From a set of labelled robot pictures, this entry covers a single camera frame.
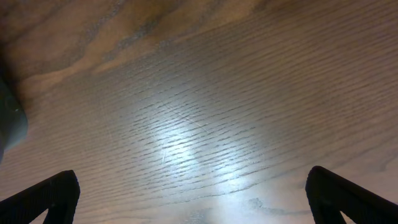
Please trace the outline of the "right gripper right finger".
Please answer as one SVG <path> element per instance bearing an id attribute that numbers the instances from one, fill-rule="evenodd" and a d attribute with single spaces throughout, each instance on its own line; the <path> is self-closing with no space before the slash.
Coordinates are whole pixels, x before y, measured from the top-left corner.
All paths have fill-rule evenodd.
<path id="1" fill-rule="evenodd" d="M 321 166 L 313 167 L 305 184 L 317 224 L 397 223 L 397 205 Z"/>

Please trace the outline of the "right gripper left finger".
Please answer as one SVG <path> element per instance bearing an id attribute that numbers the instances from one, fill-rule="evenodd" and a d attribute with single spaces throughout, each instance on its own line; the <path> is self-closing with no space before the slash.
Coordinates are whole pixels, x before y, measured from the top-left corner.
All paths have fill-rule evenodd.
<path id="1" fill-rule="evenodd" d="M 62 171 L 1 201 L 1 224 L 30 223 L 44 211 L 45 224 L 72 224 L 79 196 L 74 171 Z"/>

